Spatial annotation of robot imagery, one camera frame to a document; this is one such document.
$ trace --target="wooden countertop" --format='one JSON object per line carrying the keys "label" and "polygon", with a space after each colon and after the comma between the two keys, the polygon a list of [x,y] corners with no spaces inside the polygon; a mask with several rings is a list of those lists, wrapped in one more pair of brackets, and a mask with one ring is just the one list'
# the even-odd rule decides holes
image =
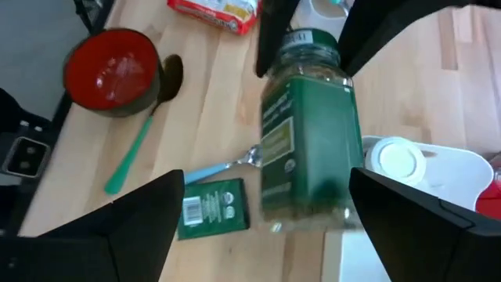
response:
{"label": "wooden countertop", "polygon": [[[501,26],[487,9],[446,9],[413,24],[356,76],[362,134],[490,154],[501,150]],[[253,72],[257,29],[236,36],[170,10],[165,0],[116,0],[108,26],[148,35],[161,57],[178,53],[185,81],[156,112],[119,196],[174,168],[193,170],[239,157],[259,140],[260,93]],[[48,171],[20,232],[36,236],[112,201],[105,181],[130,147],[146,113],[100,117],[73,105]],[[258,172],[243,177],[251,218],[258,214]],[[253,228],[174,241],[164,281],[334,281],[341,242],[335,233],[270,234]]]}

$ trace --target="green handle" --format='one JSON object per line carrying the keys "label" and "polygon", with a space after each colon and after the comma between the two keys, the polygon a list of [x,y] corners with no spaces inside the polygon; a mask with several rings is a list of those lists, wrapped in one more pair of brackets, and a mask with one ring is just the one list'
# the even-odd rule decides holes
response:
{"label": "green handle", "polygon": [[118,165],[117,170],[111,176],[110,180],[104,186],[104,190],[106,193],[110,195],[114,195],[122,189],[125,180],[127,179],[128,170],[134,162],[135,155],[138,153],[139,148],[141,147],[141,143],[148,133],[148,129],[150,129],[151,123],[153,121],[153,117],[149,116],[144,125],[139,131],[138,136],[135,138],[134,143],[131,146],[131,149],[127,152],[122,162]]}

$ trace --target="red object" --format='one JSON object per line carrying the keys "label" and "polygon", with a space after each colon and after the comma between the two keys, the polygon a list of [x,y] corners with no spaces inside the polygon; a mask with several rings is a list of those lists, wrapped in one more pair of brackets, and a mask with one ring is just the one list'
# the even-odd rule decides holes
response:
{"label": "red object", "polygon": [[483,215],[501,219],[501,189],[498,182],[492,181],[491,185],[480,194],[476,209]]}
{"label": "red object", "polygon": [[[167,0],[167,5],[180,13],[195,16],[198,19],[219,27],[224,27],[237,34],[246,34],[257,19],[255,14],[251,14],[248,20],[243,21],[237,16],[232,16],[228,13],[210,9],[209,7],[186,0]],[[260,8],[261,0],[258,1],[258,12]]]}
{"label": "red object", "polygon": [[144,95],[155,78],[158,55],[138,31],[116,29],[85,39],[64,69],[73,101],[90,110],[109,110]]}

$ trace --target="red bowl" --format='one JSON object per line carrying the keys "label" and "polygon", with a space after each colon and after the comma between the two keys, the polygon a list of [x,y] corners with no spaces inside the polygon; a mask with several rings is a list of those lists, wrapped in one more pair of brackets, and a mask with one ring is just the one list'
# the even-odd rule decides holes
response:
{"label": "red bowl", "polygon": [[70,54],[64,87],[78,105],[123,117],[146,109],[160,91],[160,61],[142,33],[120,28],[93,35]]}

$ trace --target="blue fork handle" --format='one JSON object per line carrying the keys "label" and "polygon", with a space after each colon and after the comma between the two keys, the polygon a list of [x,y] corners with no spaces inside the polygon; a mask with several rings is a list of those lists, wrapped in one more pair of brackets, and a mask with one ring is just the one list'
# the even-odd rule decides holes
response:
{"label": "blue fork handle", "polygon": [[217,164],[208,168],[202,168],[194,172],[188,172],[185,174],[185,184],[194,183],[198,180],[204,179],[219,172],[223,172],[228,169],[228,164]]}

